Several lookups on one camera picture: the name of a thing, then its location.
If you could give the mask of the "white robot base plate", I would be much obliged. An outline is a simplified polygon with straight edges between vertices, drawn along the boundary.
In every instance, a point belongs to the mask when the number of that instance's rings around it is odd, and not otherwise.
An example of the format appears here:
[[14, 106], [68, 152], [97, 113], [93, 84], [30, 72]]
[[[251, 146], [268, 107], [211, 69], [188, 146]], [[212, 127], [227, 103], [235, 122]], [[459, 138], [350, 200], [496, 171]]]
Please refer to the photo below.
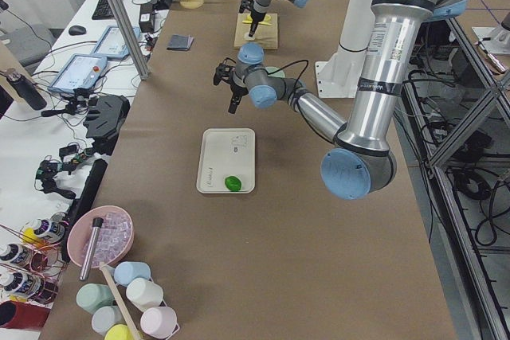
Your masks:
[[321, 99], [352, 99], [355, 97], [363, 63], [332, 58], [315, 63], [316, 85]]

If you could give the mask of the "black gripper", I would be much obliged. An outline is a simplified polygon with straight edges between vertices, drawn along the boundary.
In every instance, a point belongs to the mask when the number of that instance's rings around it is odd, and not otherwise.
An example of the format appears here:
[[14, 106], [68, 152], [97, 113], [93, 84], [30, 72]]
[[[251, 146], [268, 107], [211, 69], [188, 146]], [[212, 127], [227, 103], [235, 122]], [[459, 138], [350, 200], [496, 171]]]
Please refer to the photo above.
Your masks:
[[249, 36], [254, 37], [257, 31], [257, 23], [264, 21], [266, 15], [266, 0], [241, 0], [239, 13], [250, 11], [252, 24], [250, 25]]
[[218, 86], [222, 81], [227, 83], [232, 92], [232, 99], [229, 102], [229, 113], [236, 112], [236, 104], [241, 102], [245, 96], [245, 86], [241, 80], [235, 78], [236, 61], [226, 57], [215, 69], [213, 84]]

